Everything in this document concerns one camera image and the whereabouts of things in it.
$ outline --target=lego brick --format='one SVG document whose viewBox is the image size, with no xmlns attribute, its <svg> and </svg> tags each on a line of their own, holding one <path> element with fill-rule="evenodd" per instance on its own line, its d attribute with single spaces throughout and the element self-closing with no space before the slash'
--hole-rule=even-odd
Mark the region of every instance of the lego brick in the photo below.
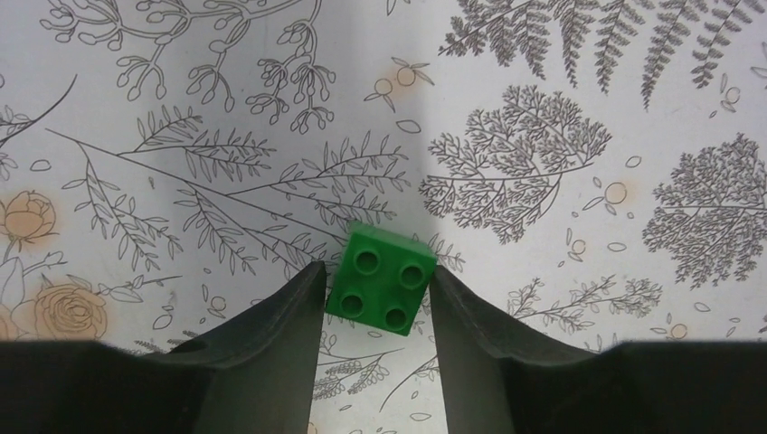
<svg viewBox="0 0 767 434">
<path fill-rule="evenodd" d="M 352 223 L 326 312 L 407 336 L 437 257 L 422 242 Z"/>
</svg>

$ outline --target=black plastic surface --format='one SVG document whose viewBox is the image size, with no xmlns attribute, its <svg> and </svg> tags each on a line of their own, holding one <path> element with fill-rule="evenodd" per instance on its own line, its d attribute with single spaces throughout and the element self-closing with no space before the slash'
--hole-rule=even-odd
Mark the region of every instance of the black plastic surface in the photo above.
<svg viewBox="0 0 767 434">
<path fill-rule="evenodd" d="M 96 342 L 0 343 L 0 433 L 307 432 L 326 272 L 169 354 Z"/>
<path fill-rule="evenodd" d="M 555 341 L 438 267 L 431 309 L 450 434 L 767 432 L 767 344 Z"/>
</svg>

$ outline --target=plant stem drawing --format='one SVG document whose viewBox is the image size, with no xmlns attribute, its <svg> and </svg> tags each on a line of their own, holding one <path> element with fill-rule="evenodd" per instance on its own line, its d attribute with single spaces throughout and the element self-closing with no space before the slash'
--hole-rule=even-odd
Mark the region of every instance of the plant stem drawing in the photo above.
<svg viewBox="0 0 767 434">
<path fill-rule="evenodd" d="M 71 137 L 66 137 L 61 133 L 52 132 L 75 142 L 83 152 L 85 152 L 85 149 L 90 149 L 108 154 L 122 161 L 157 171 L 185 183 L 186 188 L 178 190 L 183 198 L 175 201 L 175 204 L 191 209 L 191 214 L 184 223 L 183 231 L 198 231 L 197 248 L 205 248 L 215 253 L 219 262 L 222 264 L 225 262 L 225 265 L 228 266 L 232 274 L 237 269 L 255 274 L 256 270 L 253 264 L 260 259 L 267 263 L 280 263 L 286 279 L 289 279 L 296 272 L 303 269 L 311 260 L 324 260 L 332 269 L 337 265 L 340 258 L 340 251 L 335 250 L 338 250 L 346 243 L 346 238 L 336 233 L 336 231 L 332 231 L 332 227 L 336 226 L 338 229 L 346 231 L 346 224 L 352 220 L 367 221 L 371 224 L 380 223 L 382 219 L 391 220 L 396 214 L 388 210 L 388 202 L 384 201 L 381 198 L 382 196 L 378 194 L 368 199 L 370 197 L 367 193 L 368 189 L 375 189 L 379 194 L 384 194 L 386 191 L 384 189 L 388 186 L 392 186 L 398 191 L 403 191 L 405 187 L 410 186 L 410 183 L 403 178 L 404 172 L 394 172 L 396 164 L 406 160 L 407 156 L 401 152 L 398 146 L 390 149 L 387 146 L 388 137 L 385 137 L 379 146 L 370 146 L 369 133 L 365 135 L 365 139 L 359 146 L 351 145 L 348 139 L 344 141 L 338 151 L 331 150 L 330 146 L 325 146 L 321 163 L 303 158 L 301 163 L 295 163 L 284 169 L 275 182 L 262 184 L 258 187 L 220 193 L 208 185 L 201 184 L 200 181 L 196 180 L 194 174 L 189 178 L 173 175 L 157 167 L 130 158 L 135 153 L 152 152 L 154 150 L 168 149 L 169 147 L 172 147 L 175 151 L 184 151 L 183 145 L 173 143 L 170 146 L 163 147 L 163 145 L 145 144 L 145 146 L 153 147 L 147 149 L 137 146 L 131 152 L 113 153 Z M 232 143 L 223 142 L 216 146 L 232 146 Z M 126 198 L 122 198 L 121 201 L 118 198 L 117 201 L 112 202 L 111 198 L 107 195 L 107 190 L 113 190 L 116 186 L 104 184 L 103 181 L 99 183 L 99 178 L 95 175 L 95 169 L 90 164 L 89 159 L 88 163 L 87 170 L 89 172 L 86 178 L 72 181 L 66 187 L 74 188 L 87 185 L 91 194 L 90 200 L 81 203 L 78 207 L 80 209 L 90 207 L 94 211 L 94 216 L 96 217 L 94 220 L 91 220 L 91 225 L 102 225 L 102 235 L 108 229 L 111 229 L 111 233 L 119 233 L 119 229 L 115 230 L 113 227 L 109 227 L 110 224 L 114 224 L 112 221 L 114 217 L 110 219 L 107 212 L 112 210 L 112 214 L 116 212 L 118 217 L 124 217 L 128 215 L 127 211 L 132 214 L 132 211 L 130 209 L 126 211 L 125 207 L 133 205 L 131 205 L 130 200 L 126 201 Z M 315 192 L 303 194 L 299 188 L 310 188 L 315 190 Z M 313 203 L 314 209 L 318 212 L 323 223 L 330 228 L 323 228 L 309 222 L 304 222 L 294 217 L 291 212 L 277 212 L 258 205 L 255 201 L 251 203 L 241 198 L 241 196 L 244 197 L 247 193 L 261 193 L 259 190 L 271 190 L 276 193 L 285 194 L 288 200 L 296 199 Z M 324 199 L 317 192 L 328 192 L 336 199 Z M 255 222 L 259 223 L 258 227 L 253 224 L 237 222 L 211 200 L 211 197 L 214 195 L 223 196 L 230 201 L 245 205 L 256 212 L 260 212 L 262 215 L 265 214 L 268 219 L 254 219 Z M 344 199 L 345 197 L 354 197 L 354 199 L 347 201 Z M 152 223 L 159 222 L 156 218 L 144 220 Z M 128 231 L 132 235 L 141 236 L 141 234 L 136 233 L 133 225 L 128 226 Z M 166 232 L 160 231 L 158 228 L 155 228 L 151 233 L 154 233 L 158 239 L 167 237 Z M 147 261 L 148 267 L 156 268 L 156 258 L 147 255 L 148 253 L 154 255 L 154 253 L 145 251 L 147 248 L 147 244 L 143 242 L 145 238 L 146 234 L 142 237 L 141 241 L 134 242 L 139 249 L 137 255 L 140 258 L 146 257 L 145 261 Z M 128 241 L 134 241 L 134 238 L 128 235 L 126 242 Z M 441 250 L 443 245 L 441 243 L 438 246 L 438 250 Z M 120 251 L 126 249 L 122 242 L 119 248 Z M 459 253 L 451 255 L 451 249 L 452 247 L 449 246 L 446 252 L 440 253 L 442 254 L 442 260 L 454 269 L 462 269 L 464 259 L 459 256 Z"/>
<path fill-rule="evenodd" d="M 397 2 L 401 1 L 406 5 L 409 5 L 411 0 L 385 0 L 386 1 L 386 16 L 389 16 L 394 12 L 394 8 L 397 6 Z"/>
<path fill-rule="evenodd" d="M 336 342 L 336 335 L 328 336 L 327 332 L 322 332 L 319 354 L 329 361 L 317 364 L 318 369 L 324 370 L 324 376 L 314 381 L 314 401 L 332 398 L 341 392 L 354 395 L 378 383 L 389 375 L 389 370 L 381 365 L 383 358 L 402 350 L 400 348 L 359 357 L 345 357 L 332 353 Z"/>
<path fill-rule="evenodd" d="M 185 114 L 178 107 L 173 107 L 173 115 L 165 106 L 161 111 L 162 117 L 158 116 L 158 120 L 153 112 L 149 112 L 146 127 L 141 119 L 137 120 L 138 132 L 144 140 L 133 151 L 122 152 L 120 156 L 183 150 L 192 177 L 197 179 L 199 173 L 209 183 L 219 174 L 226 175 L 230 181 L 237 178 L 242 182 L 245 175 L 249 178 L 260 176 L 260 171 L 271 169 L 264 161 L 276 149 L 265 147 L 265 139 L 257 143 L 252 133 L 242 137 L 236 128 L 228 138 L 218 129 L 212 134 L 209 130 L 200 132 L 203 119 L 195 115 L 191 107 Z"/>
<path fill-rule="evenodd" d="M 56 32 L 57 42 L 70 42 L 72 36 L 86 45 L 105 43 L 113 52 L 123 48 L 126 38 L 135 38 L 151 42 L 153 51 L 145 57 L 130 54 L 120 57 L 117 65 L 123 69 L 119 74 L 118 87 L 127 87 L 128 100 L 136 100 L 145 87 L 150 86 L 150 78 L 155 80 L 154 94 L 162 99 L 166 93 L 166 76 L 161 65 L 164 52 L 173 46 L 173 42 L 190 32 L 194 22 L 212 22 L 213 28 L 223 33 L 220 38 L 212 39 L 208 51 L 214 61 L 193 67 L 189 71 L 191 81 L 186 89 L 190 95 L 202 93 L 201 102 L 207 104 L 216 98 L 216 92 L 223 93 L 223 107 L 231 112 L 235 105 L 234 90 L 224 76 L 223 66 L 233 49 L 247 45 L 251 26 L 262 18 L 293 9 L 302 5 L 312 5 L 308 18 L 300 18 L 284 27 L 277 45 L 288 45 L 293 53 L 282 61 L 260 59 L 263 67 L 261 78 L 269 89 L 248 97 L 245 102 L 251 106 L 252 114 L 259 114 L 272 107 L 270 124 L 279 122 L 279 117 L 290 111 L 284 89 L 292 85 L 295 91 L 292 102 L 305 107 L 295 116 L 290 124 L 291 131 L 306 134 L 312 118 L 320 129 L 333 120 L 333 112 L 316 103 L 327 101 L 330 97 L 329 84 L 336 80 L 334 72 L 317 64 L 317 30 L 315 21 L 322 6 L 322 0 L 284 0 L 275 5 L 258 2 L 255 9 L 250 9 L 248 2 L 230 2 L 207 0 L 202 10 L 195 10 L 186 5 L 184 0 L 148 0 L 136 4 L 136 10 L 145 19 L 148 26 L 133 27 L 127 22 L 126 13 L 120 10 L 117 0 L 87 0 L 66 2 L 49 0 L 53 6 L 50 20 L 40 20 L 40 25 Z"/>
<path fill-rule="evenodd" d="M 170 350 L 172 350 L 173 348 L 175 348 L 175 347 L 179 346 L 180 344 L 183 344 L 184 342 L 188 341 L 189 339 L 195 339 L 197 336 L 199 336 L 199 334 L 197 334 L 197 333 L 195 333 L 195 332 L 193 332 L 191 330 L 184 330 L 181 333 L 184 335 L 185 339 L 168 339 L 166 341 L 166 343 L 168 345 L 167 348 L 163 348 L 163 347 L 159 346 L 158 344 L 155 344 L 154 342 L 144 341 L 144 340 L 137 339 L 137 340 L 133 341 L 133 344 L 138 346 L 140 349 L 127 350 L 127 351 L 129 351 L 130 353 L 133 353 L 133 354 L 167 353 Z"/>
<path fill-rule="evenodd" d="M 644 14 L 656 9 L 651 0 L 613 0 L 603 5 L 592 0 L 458 3 L 463 16 L 452 17 L 452 32 L 447 33 L 440 55 L 465 56 L 471 52 L 479 56 L 490 50 L 500 66 L 509 66 L 517 56 L 522 56 L 530 71 L 545 80 L 544 61 L 552 46 L 547 25 L 556 22 L 562 37 L 565 73 L 577 87 L 577 61 L 583 57 L 587 35 L 597 27 L 598 38 L 592 48 L 597 83 L 604 93 L 609 91 L 623 50 L 639 35 L 640 27 L 650 21 Z M 660 76 L 687 37 L 697 34 L 699 48 L 692 51 L 697 66 L 691 73 L 693 83 L 701 89 L 714 77 L 712 71 L 724 57 L 724 47 L 731 44 L 732 35 L 751 24 L 753 15 L 764 13 L 761 0 L 714 1 L 712 7 L 706 3 L 707 0 L 658 1 L 640 92 L 645 109 Z"/>
<path fill-rule="evenodd" d="M 381 403 L 381 408 L 378 409 L 378 412 L 384 410 L 384 407 L 386 406 L 386 402 L 389 401 L 390 398 L 392 398 L 392 395 L 394 395 L 399 388 L 401 388 L 408 380 L 410 380 L 413 377 L 417 378 L 428 378 L 430 381 L 435 381 L 437 378 L 437 375 L 440 374 L 440 365 L 437 360 L 437 355 L 435 354 L 432 358 L 427 360 L 426 362 L 422 363 L 419 367 L 415 368 L 415 370 L 408 375 L 405 376 L 405 378 L 402 379 L 399 383 L 397 383 L 396 386 L 392 389 L 391 392 L 389 392 L 388 395 L 386 395 L 386 398 Z"/>
<path fill-rule="evenodd" d="M 287 201 L 308 201 L 326 225 L 337 226 L 344 232 L 350 221 L 369 224 L 390 221 L 397 214 L 387 208 L 383 194 L 391 187 L 403 192 L 411 186 L 405 172 L 396 170 L 409 157 L 401 146 L 389 146 L 389 136 L 378 146 L 370 145 L 370 131 L 359 145 L 351 145 L 347 137 L 337 151 L 326 142 L 321 161 L 302 158 L 301 163 L 286 167 L 275 182 L 226 195 L 244 197 L 271 190 L 284 195 Z"/>
<path fill-rule="evenodd" d="M 704 33 L 697 38 L 701 46 L 701 51 L 693 51 L 693 57 L 698 61 L 698 66 L 693 68 L 693 82 L 697 83 L 699 89 L 708 86 L 714 78 L 713 71 L 719 66 L 718 61 L 724 54 L 722 49 L 732 41 L 730 33 L 739 33 L 743 26 L 753 23 L 753 19 L 748 15 L 749 12 L 764 14 L 764 6 L 760 4 L 761 0 L 722 0 L 722 3 L 715 2 L 712 7 L 711 21 L 706 21 Z"/>
<path fill-rule="evenodd" d="M 601 7 L 606 13 L 599 20 L 601 27 L 597 34 L 601 39 L 596 43 L 597 52 L 597 83 L 601 91 L 609 92 L 610 80 L 618 59 L 623 57 L 623 49 L 631 43 L 631 39 L 639 34 L 637 27 L 645 24 L 645 19 L 639 14 L 638 5 L 646 10 L 655 9 L 655 5 L 649 0 L 614 0 Z"/>
<path fill-rule="evenodd" d="M 469 115 L 468 140 L 444 133 L 431 142 L 450 175 L 427 175 L 420 187 L 429 213 L 452 214 L 461 228 L 489 228 L 502 244 L 519 241 L 551 207 L 563 176 L 591 165 L 611 140 L 559 92 L 511 86 L 504 101 Z"/>
<path fill-rule="evenodd" d="M 85 155 L 85 175 L 83 178 L 69 181 L 62 190 L 85 187 L 88 200 L 75 206 L 74 211 L 90 209 L 93 213 L 90 228 L 95 231 L 99 226 L 104 240 L 115 239 L 118 235 L 118 259 L 122 259 L 129 249 L 130 266 L 135 271 L 140 261 L 149 272 L 151 269 L 160 270 L 158 263 L 157 244 L 166 243 L 168 257 L 172 260 L 175 255 L 184 251 L 178 237 L 168 233 L 168 220 L 162 217 L 141 217 L 136 211 L 136 198 L 122 193 L 121 189 L 99 178 L 93 163 L 90 161 L 85 147 L 80 150 Z M 112 194 L 120 193 L 117 199 Z"/>
<path fill-rule="evenodd" d="M 412 238 L 415 241 L 419 240 L 418 234 L 416 233 L 412 235 Z M 435 255 L 437 255 L 437 261 L 441 266 L 447 267 L 459 273 L 463 272 L 463 265 L 466 263 L 466 260 L 460 256 L 459 251 L 453 251 L 453 244 L 447 246 L 445 245 L 446 241 L 441 237 L 439 232 L 435 233 L 429 239 L 429 241 L 426 242 L 426 244 L 429 246 L 429 249 L 433 251 Z M 427 295 L 425 296 L 424 300 L 427 300 L 428 296 L 429 295 L 427 291 Z"/>
<path fill-rule="evenodd" d="M 75 81 L 77 81 L 77 76 L 72 79 L 69 87 L 64 91 L 64 93 L 37 118 L 30 118 L 24 113 L 14 112 L 7 105 L 3 110 L 0 110 L 0 148 L 5 146 L 5 144 L 8 143 L 11 138 L 18 136 L 27 128 L 39 122 L 41 119 L 45 118 L 48 116 L 48 114 L 54 111 L 59 106 L 59 104 L 61 104 L 70 94 L 72 88 L 74 87 Z M 0 168 L 0 176 L 2 176 L 2 178 L 7 181 L 8 177 L 10 177 L 7 169 L 17 167 L 14 167 L 15 162 L 9 159 L 7 155 L 2 160 L 4 163 L 3 168 Z"/>
<path fill-rule="evenodd" d="M 649 251 L 668 250 L 677 283 L 714 286 L 756 269 L 767 240 L 767 174 L 759 145 L 743 134 L 731 143 L 684 153 L 672 182 L 654 191 L 660 206 L 642 232 Z"/>
<path fill-rule="evenodd" d="M 165 282 L 168 280 L 173 280 L 175 278 L 180 278 L 181 276 L 170 276 L 167 278 L 151 278 L 151 279 L 144 279 L 144 275 L 140 274 L 136 276 L 132 280 L 126 281 L 122 285 L 116 285 L 113 287 L 108 287 L 107 285 L 104 285 L 103 283 L 98 284 L 99 291 L 96 292 L 96 295 L 99 296 L 109 296 L 112 297 L 115 301 L 120 301 L 123 303 L 141 303 L 144 301 L 144 298 L 142 298 L 136 291 L 139 289 L 149 286 L 149 285 L 157 285 L 159 287 L 164 287 Z M 75 283 L 78 283 L 76 278 L 70 277 L 72 280 L 75 280 Z"/>
<path fill-rule="evenodd" d="M 663 287 L 649 279 L 628 279 L 624 286 L 624 294 L 614 295 L 615 276 L 603 277 L 599 282 L 582 283 L 578 289 L 570 291 L 569 303 L 555 301 L 549 308 L 541 308 L 539 288 L 544 286 L 540 278 L 534 278 L 531 283 L 508 293 L 507 313 L 516 319 L 540 317 L 544 326 L 557 324 L 572 335 L 575 332 L 594 326 L 594 322 L 586 320 L 584 314 L 591 311 L 599 314 L 601 308 L 608 307 L 611 314 L 629 314 L 637 318 L 646 316 L 660 302 Z"/>
</svg>

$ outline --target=orange rose drawing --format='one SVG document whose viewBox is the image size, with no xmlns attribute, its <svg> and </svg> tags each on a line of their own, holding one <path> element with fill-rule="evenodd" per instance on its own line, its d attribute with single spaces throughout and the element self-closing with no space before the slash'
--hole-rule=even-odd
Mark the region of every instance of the orange rose drawing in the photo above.
<svg viewBox="0 0 767 434">
<path fill-rule="evenodd" d="M 0 341 L 13 341 L 19 336 L 19 329 L 11 321 L 11 311 L 0 305 Z"/>
<path fill-rule="evenodd" d="M 42 194 L 19 193 L 0 213 L 0 233 L 11 243 L 29 241 L 48 235 L 56 223 L 56 212 L 51 201 Z"/>
<path fill-rule="evenodd" d="M 107 330 L 105 300 L 78 285 L 43 289 L 12 314 L 19 329 L 40 339 L 98 339 Z"/>
</svg>

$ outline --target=floral wallpaper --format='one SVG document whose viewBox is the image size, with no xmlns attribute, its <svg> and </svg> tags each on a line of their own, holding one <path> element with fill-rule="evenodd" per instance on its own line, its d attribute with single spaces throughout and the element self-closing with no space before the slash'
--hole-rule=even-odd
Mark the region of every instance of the floral wallpaper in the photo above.
<svg viewBox="0 0 767 434">
<path fill-rule="evenodd" d="M 760 340 L 764 12 L 4 0 L 0 338 L 165 352 L 363 221 L 590 351 Z M 310 420 L 447 432 L 428 295 L 408 337 L 326 316 Z"/>
</svg>

